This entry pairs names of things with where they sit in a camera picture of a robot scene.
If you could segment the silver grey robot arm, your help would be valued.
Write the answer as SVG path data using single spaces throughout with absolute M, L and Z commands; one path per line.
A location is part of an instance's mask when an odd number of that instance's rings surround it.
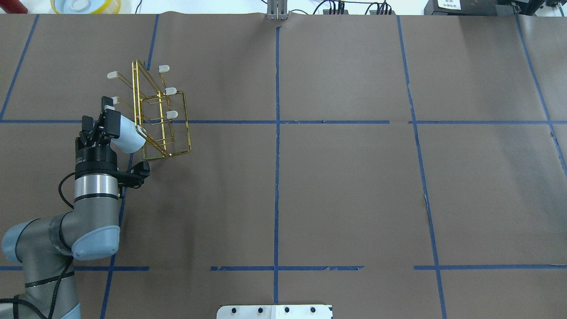
M 122 177 L 111 140 L 120 137 L 121 113 L 101 99 L 97 121 L 82 118 L 75 140 L 74 202 L 70 212 L 10 228 L 2 250 L 22 264 L 25 291 L 1 299 L 3 319 L 79 319 L 75 261 L 108 258 L 119 250 Z

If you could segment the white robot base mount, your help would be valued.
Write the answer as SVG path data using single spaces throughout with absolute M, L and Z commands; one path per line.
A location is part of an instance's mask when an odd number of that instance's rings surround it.
M 332 319 L 331 305 L 225 305 L 218 309 L 217 319 Z

